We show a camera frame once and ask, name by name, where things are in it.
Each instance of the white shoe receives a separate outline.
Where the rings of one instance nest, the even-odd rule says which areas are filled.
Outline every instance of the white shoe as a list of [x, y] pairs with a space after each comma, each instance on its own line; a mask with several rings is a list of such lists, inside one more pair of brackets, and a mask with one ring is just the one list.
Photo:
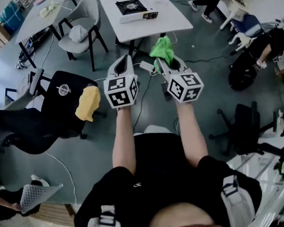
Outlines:
[[36, 175], [31, 175], [31, 178], [32, 178], [32, 181], [39, 181], [39, 182], [41, 182], [43, 187], [49, 187], [49, 184], [48, 184], [48, 182], [46, 180], [43, 180], [43, 179], [37, 177]]
[[198, 11], [198, 8], [197, 8], [197, 6], [194, 4], [194, 1], [188, 1], [188, 4], [193, 8], [193, 10], [195, 11], [195, 12], [197, 12]]
[[208, 16], [206, 16], [204, 13], [203, 13], [201, 16], [202, 16], [202, 18], [205, 19], [205, 21], [206, 21], [207, 23], [209, 23], [209, 24], [212, 24], [212, 23], [213, 23], [213, 21], [212, 21]]

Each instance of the stove burner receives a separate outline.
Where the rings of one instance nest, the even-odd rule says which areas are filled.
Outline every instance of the stove burner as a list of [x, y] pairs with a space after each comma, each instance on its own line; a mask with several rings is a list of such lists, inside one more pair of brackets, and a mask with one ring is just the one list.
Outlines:
[[146, 12], [147, 8], [139, 0], [129, 0], [115, 3], [123, 15]]
[[130, 10], [133, 10], [133, 9], [136, 9], [138, 8], [138, 5], [137, 4], [134, 4], [134, 3], [131, 3], [131, 4], [128, 4], [126, 5], [126, 7]]

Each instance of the black bag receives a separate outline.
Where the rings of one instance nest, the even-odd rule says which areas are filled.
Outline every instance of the black bag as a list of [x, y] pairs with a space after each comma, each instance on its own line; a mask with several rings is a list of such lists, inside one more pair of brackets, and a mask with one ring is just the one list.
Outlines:
[[229, 85], [235, 91], [242, 91], [254, 83], [256, 76], [257, 71], [253, 66], [241, 71], [232, 71], [228, 76]]

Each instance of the green cloth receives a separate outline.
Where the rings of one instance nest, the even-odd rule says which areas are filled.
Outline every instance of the green cloth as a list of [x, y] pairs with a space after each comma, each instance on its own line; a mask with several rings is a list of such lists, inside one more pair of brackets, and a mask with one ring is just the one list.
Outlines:
[[[174, 59], [174, 52], [172, 50], [170, 38], [167, 36], [159, 38], [156, 45], [151, 50], [150, 57], [160, 57], [166, 60], [167, 64], [170, 66], [172, 60]], [[156, 60], [154, 62], [154, 67], [157, 72], [161, 74]]]

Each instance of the teal floor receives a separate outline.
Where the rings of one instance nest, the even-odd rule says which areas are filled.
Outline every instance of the teal floor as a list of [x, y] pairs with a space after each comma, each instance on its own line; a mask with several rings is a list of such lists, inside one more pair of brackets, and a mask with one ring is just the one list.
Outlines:
[[[195, 13], [189, 6], [175, 3], [175, 6], [192, 23], [194, 29], [175, 32], [177, 44], [174, 45], [175, 54], [183, 60], [209, 59], [220, 55], [229, 55], [236, 47], [229, 46], [227, 40], [232, 36], [229, 27], [223, 31], [219, 29], [224, 18], [218, 11], [211, 15], [213, 24], [206, 23], [201, 18], [201, 12]], [[64, 3], [71, 9], [74, 5], [70, 1]], [[92, 72], [89, 53], [76, 55], [76, 61], [68, 60], [67, 54], [58, 47], [56, 39], [44, 64], [44, 75], [52, 77], [57, 70], [75, 73], [96, 80], [105, 78], [109, 66], [120, 56], [127, 54], [128, 50], [115, 46], [114, 31], [100, 6], [101, 29], [100, 33], [106, 42], [109, 53], [105, 53], [99, 41], [93, 45], [96, 71]], [[57, 22], [68, 14], [68, 10], [62, 8]], [[175, 38], [168, 33], [172, 41]], [[150, 51], [159, 36], [145, 38], [142, 49]], [[26, 70], [17, 70], [14, 65], [17, 62], [20, 47], [12, 41], [0, 50], [0, 108], [4, 104], [4, 90], [6, 87], [17, 88], [23, 78], [27, 77], [32, 67]], [[41, 67], [46, 55], [51, 36], [35, 55], [37, 67]], [[228, 65], [237, 56], [227, 59], [221, 58], [210, 62], [188, 63], [187, 65], [197, 72], [205, 87], [198, 99], [194, 102], [195, 114], [202, 133], [205, 136], [209, 154], [218, 159], [227, 160], [221, 154], [226, 147], [226, 141], [210, 141], [209, 134], [218, 134], [226, 131], [226, 126], [217, 115], [216, 111], [221, 108], [226, 115], [233, 120], [237, 104], [250, 105], [252, 101], [258, 102], [258, 110], [261, 113], [261, 125], [272, 121], [273, 111], [284, 104], [284, 87], [281, 81], [275, 78], [274, 64], [258, 74], [255, 83], [243, 92], [233, 91], [228, 84]], [[147, 87], [149, 73], [140, 68], [135, 68], [140, 85], [136, 105], [132, 107], [133, 124], [140, 112], [141, 97]], [[150, 89], [147, 92], [142, 106], [142, 115], [136, 126], [136, 131], [143, 131], [148, 125], [155, 124], [173, 129], [173, 121], [176, 119], [174, 104], [166, 103], [161, 91], [164, 79], [156, 76], [152, 79]], [[103, 83], [99, 87], [103, 92]], [[79, 138], [58, 139], [48, 150], [50, 154], [60, 159], [69, 169], [76, 185], [78, 203], [82, 203], [93, 185], [112, 167], [112, 149], [115, 136], [115, 110], [112, 110], [102, 94], [100, 110], [107, 113], [106, 119], [95, 117], [93, 123], [86, 123], [84, 133], [88, 134], [86, 140]], [[63, 183], [64, 187], [50, 200], [59, 203], [74, 203], [73, 185], [66, 169], [55, 159], [46, 155], [29, 155], [12, 146], [5, 149], [5, 154], [0, 154], [0, 177], [3, 184], [9, 190], [17, 190], [30, 181], [31, 174], [44, 178], [52, 185]]]

